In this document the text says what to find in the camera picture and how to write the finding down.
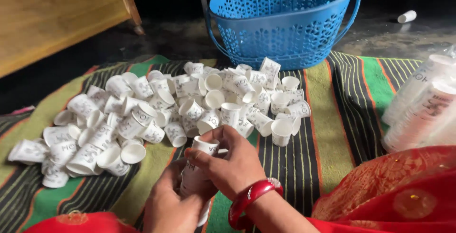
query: bangle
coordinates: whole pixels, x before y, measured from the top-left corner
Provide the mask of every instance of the bangle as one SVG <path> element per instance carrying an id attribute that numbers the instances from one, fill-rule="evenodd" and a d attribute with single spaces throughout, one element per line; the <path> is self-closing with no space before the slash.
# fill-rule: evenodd
<path id="1" fill-rule="evenodd" d="M 277 191 L 281 196 L 283 194 L 282 185 L 276 178 L 267 178 L 255 182 L 248 189 L 239 193 L 229 208 L 228 222 L 230 226 L 235 230 L 243 230 L 252 226 L 253 224 L 247 216 L 240 217 L 242 212 L 249 204 L 271 190 Z"/>

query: hand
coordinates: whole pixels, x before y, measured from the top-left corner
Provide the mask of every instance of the hand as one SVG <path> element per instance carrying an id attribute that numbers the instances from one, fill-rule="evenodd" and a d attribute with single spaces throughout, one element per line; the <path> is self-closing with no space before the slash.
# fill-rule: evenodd
<path id="1" fill-rule="evenodd" d="M 143 232 L 195 231 L 203 206 L 217 189 L 213 187 L 181 199 L 177 193 L 186 163 L 186 159 L 172 162 L 153 186 L 145 204 Z"/>
<path id="2" fill-rule="evenodd" d="M 256 149 L 234 128 L 223 125 L 203 134 L 201 140 L 218 140 L 220 148 L 228 149 L 227 156 L 221 159 L 187 148 L 185 157 L 202 169 L 231 201 L 250 185 L 266 178 Z"/>

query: blue plastic basket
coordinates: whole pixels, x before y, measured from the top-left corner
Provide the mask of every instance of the blue plastic basket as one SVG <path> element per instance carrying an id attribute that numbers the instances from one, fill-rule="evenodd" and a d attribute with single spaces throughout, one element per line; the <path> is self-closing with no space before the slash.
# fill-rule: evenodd
<path id="1" fill-rule="evenodd" d="M 331 47 L 348 31 L 338 33 L 350 0 L 211 0 L 206 13 L 208 32 L 231 61 L 258 69 L 264 57 L 281 70 L 307 68 L 323 61 Z M 214 38 L 211 17 L 225 44 Z"/>

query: striped blanket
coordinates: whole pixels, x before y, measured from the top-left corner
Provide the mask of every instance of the striped blanket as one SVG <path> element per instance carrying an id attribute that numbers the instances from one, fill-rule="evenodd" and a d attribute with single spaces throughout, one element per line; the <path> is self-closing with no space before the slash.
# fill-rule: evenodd
<path id="1" fill-rule="evenodd" d="M 154 56 L 144 62 L 118 62 L 93 67 L 47 96 L 32 111 L 0 117 L 0 156 L 21 139 L 40 137 L 55 115 L 75 95 L 90 85 L 104 88 L 112 75 L 133 72 L 138 76 L 160 70 L 183 74 L 187 61 Z M 200 60 L 222 68 L 215 59 Z M 332 52 L 315 67 L 280 72 L 279 77 L 301 80 L 312 115 L 303 119 L 300 132 L 288 147 L 272 145 L 271 137 L 257 131 L 248 138 L 258 150 L 266 175 L 284 186 L 284 198 L 310 216 L 321 194 L 330 192 L 355 166 L 383 155 L 380 138 L 386 130 L 379 118 L 395 91 L 420 61 L 351 56 Z M 151 187 L 171 161 L 183 157 L 184 147 L 172 148 L 168 140 L 148 144 L 145 159 L 123 177 L 104 172 L 98 177 L 71 178 L 65 187 L 43 188 L 40 165 L 3 162 L 0 165 L 0 232 L 21 232 L 58 214 L 112 211 L 126 223 L 142 228 L 143 206 Z M 208 222 L 197 232 L 231 232 L 227 213 L 231 205 L 221 193 L 212 201 Z"/>

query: dark floor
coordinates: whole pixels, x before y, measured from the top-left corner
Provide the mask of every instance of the dark floor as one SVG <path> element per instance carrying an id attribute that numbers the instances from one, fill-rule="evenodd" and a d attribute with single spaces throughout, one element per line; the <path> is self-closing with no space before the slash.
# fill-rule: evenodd
<path id="1" fill-rule="evenodd" d="M 362 0 L 355 23 L 333 50 L 425 59 L 456 43 L 455 1 Z M 199 0 L 137 0 L 136 4 L 146 35 L 136 35 L 123 23 L 0 79 L 0 114 L 35 105 L 93 65 L 105 62 L 146 54 L 171 60 L 226 60 L 207 36 Z M 417 11 L 415 21 L 394 23 L 392 19 L 409 9 Z"/>

